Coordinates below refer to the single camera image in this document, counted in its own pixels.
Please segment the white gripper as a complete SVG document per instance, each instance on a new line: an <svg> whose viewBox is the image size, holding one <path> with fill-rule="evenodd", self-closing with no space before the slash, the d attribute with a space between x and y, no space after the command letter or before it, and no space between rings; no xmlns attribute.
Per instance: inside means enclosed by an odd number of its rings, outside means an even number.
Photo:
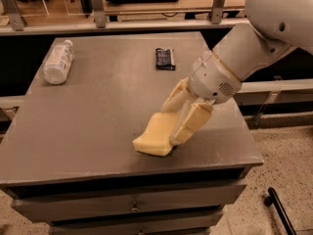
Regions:
<svg viewBox="0 0 313 235"><path fill-rule="evenodd" d="M188 141L211 118L213 101L216 104L225 103L241 87L242 83L225 68L216 55L210 50L205 51L193 63L189 77L181 79L175 85L161 107L162 113L180 114L169 138L170 143L176 146Z"/></svg>

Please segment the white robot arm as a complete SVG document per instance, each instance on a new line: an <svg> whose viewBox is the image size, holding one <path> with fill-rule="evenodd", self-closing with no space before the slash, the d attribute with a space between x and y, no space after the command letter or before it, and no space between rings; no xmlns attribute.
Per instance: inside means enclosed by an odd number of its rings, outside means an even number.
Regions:
<svg viewBox="0 0 313 235"><path fill-rule="evenodd" d="M313 53L313 0L246 0L247 23L236 24L192 65L163 104L179 114L165 140L186 142L211 117L212 106L227 102L256 71L296 48Z"/></svg>

